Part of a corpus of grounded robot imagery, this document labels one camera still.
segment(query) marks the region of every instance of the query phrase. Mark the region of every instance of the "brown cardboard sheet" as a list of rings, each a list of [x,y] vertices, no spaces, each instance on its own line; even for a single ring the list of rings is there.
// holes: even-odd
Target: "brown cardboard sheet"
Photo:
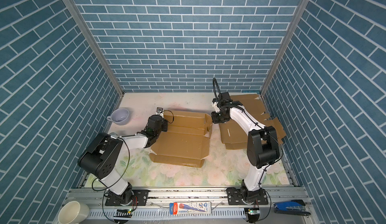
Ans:
[[[245,109],[260,123],[266,126],[273,126],[276,130],[277,141],[283,144],[282,138],[286,136],[283,126],[278,118],[269,120],[270,115],[265,112],[263,101],[257,99],[259,97],[258,94],[232,95],[230,97],[233,101],[240,101]],[[221,141],[225,144],[226,149],[247,148],[248,135],[234,120],[219,125]]]
[[[202,167],[209,154],[212,120],[208,114],[184,111],[164,112],[169,123],[151,146],[153,162]]]

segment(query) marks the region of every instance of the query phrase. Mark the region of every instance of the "torn cardboard edge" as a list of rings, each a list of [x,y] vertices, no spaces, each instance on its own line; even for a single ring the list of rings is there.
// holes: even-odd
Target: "torn cardboard edge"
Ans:
[[[240,101],[245,109],[250,113],[257,121],[266,126],[273,126],[276,130],[277,141],[279,144],[283,144],[282,138],[286,136],[278,118],[269,120],[270,115],[266,113],[266,109],[263,101],[261,101],[258,94],[245,94],[245,95],[232,95],[230,96],[233,101]],[[221,123],[220,135],[221,142],[225,144],[226,149],[246,149],[248,143],[248,135],[234,120],[230,120],[226,123]]]
[[[209,155],[211,116],[206,113],[172,112],[164,112],[164,118],[172,123],[151,146],[150,159],[156,163],[202,167],[204,158]]]

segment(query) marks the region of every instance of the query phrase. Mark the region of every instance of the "brick wall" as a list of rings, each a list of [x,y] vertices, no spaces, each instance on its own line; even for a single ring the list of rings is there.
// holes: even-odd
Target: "brick wall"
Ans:
[[[386,0],[310,0],[266,99],[321,223],[385,223]]]
[[[61,0],[0,0],[0,223],[54,220],[117,99]]]
[[[299,0],[75,2],[126,92],[256,92]]]

